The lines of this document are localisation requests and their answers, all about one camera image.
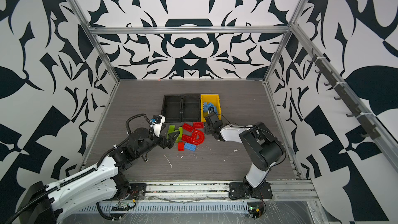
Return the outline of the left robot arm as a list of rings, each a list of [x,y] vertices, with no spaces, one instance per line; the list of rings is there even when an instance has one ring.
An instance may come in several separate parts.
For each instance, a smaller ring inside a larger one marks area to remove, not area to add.
[[[65,179],[44,185],[36,183],[28,190],[22,205],[6,223],[19,220],[22,224],[58,224],[77,211],[101,201],[128,198],[132,189],[124,171],[155,147],[171,149],[179,131],[163,136],[165,117],[145,114],[130,117],[125,122],[127,137],[106,151],[92,166]]]

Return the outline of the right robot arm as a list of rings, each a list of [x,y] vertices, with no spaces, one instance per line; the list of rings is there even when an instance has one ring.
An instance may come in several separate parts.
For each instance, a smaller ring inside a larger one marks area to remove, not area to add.
[[[243,182],[230,186],[229,197],[237,200],[269,196],[271,189],[265,179],[272,167],[286,158],[286,150],[280,140],[263,122],[253,125],[224,124],[216,113],[210,113],[205,121],[205,133],[219,141],[243,144],[251,160],[250,170]]]

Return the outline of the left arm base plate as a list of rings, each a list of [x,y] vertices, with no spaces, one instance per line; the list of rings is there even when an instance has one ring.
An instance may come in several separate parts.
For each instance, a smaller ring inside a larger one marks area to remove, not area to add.
[[[129,186],[124,185],[118,188],[114,199],[117,200],[138,200],[146,194],[146,183],[132,183]]]

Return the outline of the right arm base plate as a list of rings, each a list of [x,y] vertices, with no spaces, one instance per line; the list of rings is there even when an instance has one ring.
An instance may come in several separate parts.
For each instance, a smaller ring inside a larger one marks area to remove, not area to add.
[[[248,183],[229,183],[229,198],[239,199],[272,199],[273,193],[271,185],[267,182],[261,183],[253,188]]]

